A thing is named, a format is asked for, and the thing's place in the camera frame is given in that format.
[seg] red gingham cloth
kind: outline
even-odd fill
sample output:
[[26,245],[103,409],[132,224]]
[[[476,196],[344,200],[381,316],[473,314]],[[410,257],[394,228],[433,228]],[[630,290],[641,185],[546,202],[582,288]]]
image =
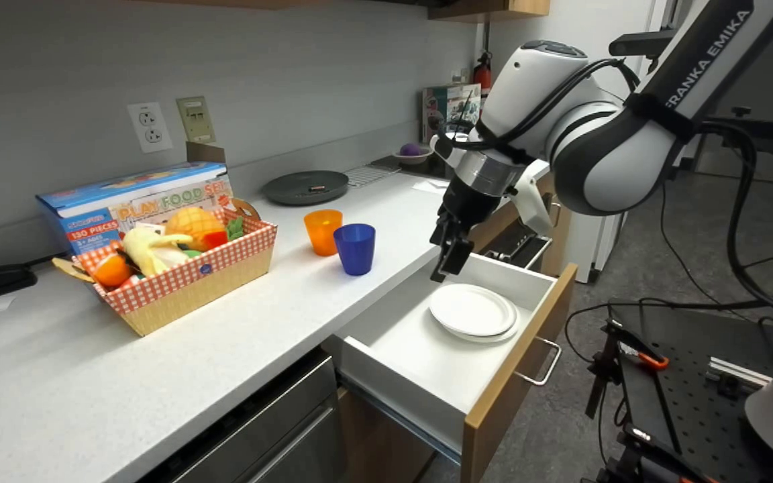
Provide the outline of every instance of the red gingham cloth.
[[[249,225],[249,231],[241,240],[234,240],[224,248],[216,248],[173,272],[165,272],[158,277],[147,277],[142,283],[134,286],[123,286],[112,292],[104,292],[99,286],[95,286],[95,290],[99,292],[99,299],[104,299],[112,311],[119,314],[128,314],[138,311],[158,299],[173,296],[175,290],[194,286],[195,279],[205,279],[216,272],[224,272],[240,260],[254,257],[261,253],[268,253],[277,243],[277,225],[261,224],[261,225]],[[75,264],[88,269],[96,267],[108,253],[119,249],[120,245],[109,245],[85,256],[79,256]]]

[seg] white plate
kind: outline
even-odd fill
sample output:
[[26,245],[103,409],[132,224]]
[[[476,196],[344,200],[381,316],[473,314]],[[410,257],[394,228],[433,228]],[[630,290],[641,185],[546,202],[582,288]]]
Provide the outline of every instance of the white plate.
[[513,304],[479,286],[442,286],[429,311],[449,333],[469,339],[496,339],[515,324]]
[[515,333],[517,333],[517,324],[513,324],[511,330],[504,330],[504,333],[499,333],[499,335],[495,335],[495,339],[473,339],[473,335],[454,333],[454,330],[449,330],[445,324],[440,324],[440,328],[442,328],[442,333],[449,333],[449,335],[454,335],[454,339],[460,339],[460,342],[468,342],[468,345],[479,345],[479,347],[504,345],[504,342],[515,339]]

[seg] orange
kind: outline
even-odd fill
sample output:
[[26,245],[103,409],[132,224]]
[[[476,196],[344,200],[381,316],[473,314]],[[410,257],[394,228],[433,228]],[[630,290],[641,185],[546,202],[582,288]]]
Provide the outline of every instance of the orange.
[[128,283],[132,272],[120,253],[104,256],[88,273],[99,288],[115,290]]

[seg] orange cup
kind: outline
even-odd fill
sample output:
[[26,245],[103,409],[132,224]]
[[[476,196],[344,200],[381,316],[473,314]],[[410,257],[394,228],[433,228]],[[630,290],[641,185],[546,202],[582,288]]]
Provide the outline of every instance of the orange cup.
[[319,257],[336,256],[336,240],[334,231],[340,225],[338,210],[318,210],[304,218],[304,225],[308,231],[312,253]]

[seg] dark plate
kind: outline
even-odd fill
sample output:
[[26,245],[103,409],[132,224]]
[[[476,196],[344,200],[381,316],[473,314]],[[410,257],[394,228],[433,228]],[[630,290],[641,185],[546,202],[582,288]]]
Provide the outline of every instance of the dark plate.
[[261,192],[283,208],[312,208],[348,193],[348,178],[344,172],[296,172],[267,182]]

